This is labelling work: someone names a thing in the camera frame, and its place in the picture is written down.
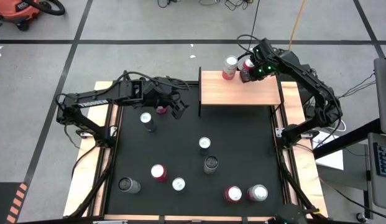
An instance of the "red soda can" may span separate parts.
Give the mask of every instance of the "red soda can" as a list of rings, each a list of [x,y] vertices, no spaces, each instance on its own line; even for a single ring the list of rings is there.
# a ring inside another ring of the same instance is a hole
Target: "red soda can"
[[[242,66],[246,70],[251,70],[251,69],[253,69],[255,67],[255,65],[251,62],[251,60],[249,58],[247,60],[245,60],[245,62],[244,62],[244,64]]]
[[[237,186],[230,186],[224,191],[224,199],[228,202],[236,203],[239,202],[242,196],[242,192]]]
[[[253,202],[264,201],[267,198],[267,194],[267,189],[261,184],[252,186],[247,190],[247,196]]]
[[[238,59],[236,56],[228,56],[224,61],[222,77],[225,80],[232,80],[236,74]]]
[[[154,165],[151,168],[151,175],[159,182],[165,182],[168,180],[167,170],[160,164]]]
[[[167,108],[164,108],[163,106],[158,106],[157,109],[155,109],[157,114],[166,114],[167,113]]]

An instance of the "white paper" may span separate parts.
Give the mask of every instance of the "white paper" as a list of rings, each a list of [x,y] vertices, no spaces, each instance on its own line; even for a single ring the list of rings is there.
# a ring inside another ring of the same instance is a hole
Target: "white paper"
[[[323,141],[326,137],[329,136],[329,133],[320,131],[319,134],[313,139],[313,148],[317,147],[319,143]],[[321,145],[326,144],[334,139],[338,138],[338,136],[331,136]],[[331,167],[334,169],[343,170],[343,153],[342,150],[334,152],[328,156],[324,156],[316,160],[316,163],[321,166]]]

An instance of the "orange cable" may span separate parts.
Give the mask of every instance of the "orange cable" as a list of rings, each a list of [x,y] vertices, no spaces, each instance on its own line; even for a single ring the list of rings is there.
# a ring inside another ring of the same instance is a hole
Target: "orange cable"
[[[303,0],[302,1],[302,5],[300,6],[298,17],[296,18],[295,25],[293,26],[293,30],[292,30],[292,34],[291,34],[291,39],[290,39],[290,45],[288,46],[288,50],[291,50],[293,35],[295,33],[296,27],[298,26],[299,18],[300,18],[300,15],[302,14],[303,7],[305,6],[305,3],[306,3],[306,0]]]

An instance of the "orange shop vacuum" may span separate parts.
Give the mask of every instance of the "orange shop vacuum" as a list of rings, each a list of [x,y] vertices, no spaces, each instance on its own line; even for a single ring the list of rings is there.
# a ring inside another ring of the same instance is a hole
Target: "orange shop vacuum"
[[[54,16],[64,15],[63,4],[58,0],[49,0],[58,7],[53,10],[47,1],[39,0],[0,0],[0,21],[13,23],[21,31],[29,29],[29,22],[35,19],[39,12],[45,12]]]

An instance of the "computer keyboard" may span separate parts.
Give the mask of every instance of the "computer keyboard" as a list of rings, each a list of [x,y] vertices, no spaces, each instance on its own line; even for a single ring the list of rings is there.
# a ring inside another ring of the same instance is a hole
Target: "computer keyboard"
[[[386,146],[375,142],[374,151],[377,174],[386,177]]]

